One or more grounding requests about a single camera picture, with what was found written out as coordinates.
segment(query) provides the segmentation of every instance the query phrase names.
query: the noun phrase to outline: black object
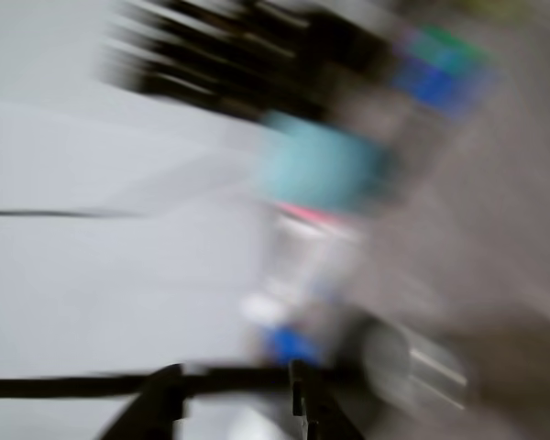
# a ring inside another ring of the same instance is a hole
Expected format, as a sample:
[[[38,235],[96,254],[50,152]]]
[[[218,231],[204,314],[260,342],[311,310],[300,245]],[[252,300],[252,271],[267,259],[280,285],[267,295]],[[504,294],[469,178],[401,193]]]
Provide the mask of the black object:
[[[290,370],[293,415],[302,417],[304,439],[364,440],[313,367],[295,360]]]
[[[183,374],[171,365],[150,375],[108,378],[0,379],[0,399],[94,398],[138,396],[105,430],[102,440],[171,440],[173,423],[184,416],[186,400],[200,394],[229,391],[275,391],[289,388],[293,413],[306,421],[309,440],[362,440],[325,390],[326,383],[349,385],[347,371],[318,371],[301,361],[286,368],[209,368],[200,374]]]
[[[247,120],[270,109],[323,120],[340,72],[365,73],[389,53],[385,41],[322,8],[292,12],[241,1],[226,16],[182,0],[155,6],[126,10],[159,34],[124,35],[148,54],[128,63],[126,87]],[[188,26],[175,13],[214,31]]]

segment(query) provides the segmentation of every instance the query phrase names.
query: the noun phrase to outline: green object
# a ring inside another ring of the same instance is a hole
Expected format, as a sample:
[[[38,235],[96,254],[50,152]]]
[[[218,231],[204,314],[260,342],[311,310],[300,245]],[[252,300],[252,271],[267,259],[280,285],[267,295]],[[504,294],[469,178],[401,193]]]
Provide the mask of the green object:
[[[429,65],[453,76],[469,73],[487,59],[479,48],[453,36],[440,27],[423,27],[412,43],[410,53]]]

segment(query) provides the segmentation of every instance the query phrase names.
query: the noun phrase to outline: teal object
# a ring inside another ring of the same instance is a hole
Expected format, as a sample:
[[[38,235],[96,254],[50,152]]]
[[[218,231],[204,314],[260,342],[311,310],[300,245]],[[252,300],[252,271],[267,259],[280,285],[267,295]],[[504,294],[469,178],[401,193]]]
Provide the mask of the teal object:
[[[283,135],[272,138],[261,175],[274,202],[343,213],[383,185],[388,151],[381,145],[280,113],[266,123]]]

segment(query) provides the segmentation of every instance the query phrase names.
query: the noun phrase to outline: pink object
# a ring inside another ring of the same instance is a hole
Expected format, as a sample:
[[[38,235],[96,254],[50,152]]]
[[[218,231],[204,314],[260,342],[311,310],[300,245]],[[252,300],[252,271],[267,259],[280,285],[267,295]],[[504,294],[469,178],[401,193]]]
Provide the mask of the pink object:
[[[314,209],[304,208],[295,204],[278,203],[278,207],[302,220],[312,223],[337,223],[340,219],[332,214],[325,213],[323,211],[316,211]]]

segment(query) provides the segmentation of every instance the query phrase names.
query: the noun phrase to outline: cable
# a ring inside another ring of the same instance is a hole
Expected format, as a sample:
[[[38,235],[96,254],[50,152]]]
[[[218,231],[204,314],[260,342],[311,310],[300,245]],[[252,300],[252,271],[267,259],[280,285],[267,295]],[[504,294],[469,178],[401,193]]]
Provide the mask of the cable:
[[[0,210],[0,217],[124,218],[134,214],[114,211],[51,211],[38,209]]]

